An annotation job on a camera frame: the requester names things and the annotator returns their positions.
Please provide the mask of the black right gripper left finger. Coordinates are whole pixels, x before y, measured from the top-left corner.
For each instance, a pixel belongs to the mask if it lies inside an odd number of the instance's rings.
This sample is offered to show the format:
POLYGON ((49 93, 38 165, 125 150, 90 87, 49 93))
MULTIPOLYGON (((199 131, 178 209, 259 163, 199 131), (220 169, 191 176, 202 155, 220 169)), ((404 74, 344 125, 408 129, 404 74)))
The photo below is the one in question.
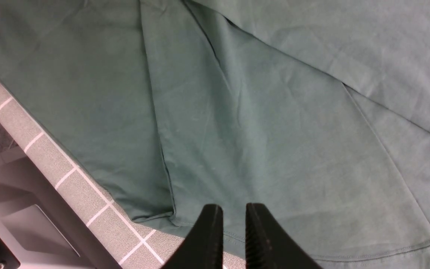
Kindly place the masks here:
POLYGON ((223 212, 207 204, 185 240, 162 266, 163 269, 221 269, 223 262, 223 212))

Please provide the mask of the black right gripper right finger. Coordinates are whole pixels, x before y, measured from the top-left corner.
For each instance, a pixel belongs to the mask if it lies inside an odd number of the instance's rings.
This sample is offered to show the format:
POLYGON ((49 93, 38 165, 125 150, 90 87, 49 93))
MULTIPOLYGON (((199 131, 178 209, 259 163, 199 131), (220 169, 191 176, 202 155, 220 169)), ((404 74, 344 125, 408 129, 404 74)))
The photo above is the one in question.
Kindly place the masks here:
POLYGON ((245 216, 247 269, 320 269, 285 232, 263 203, 248 203, 245 216))

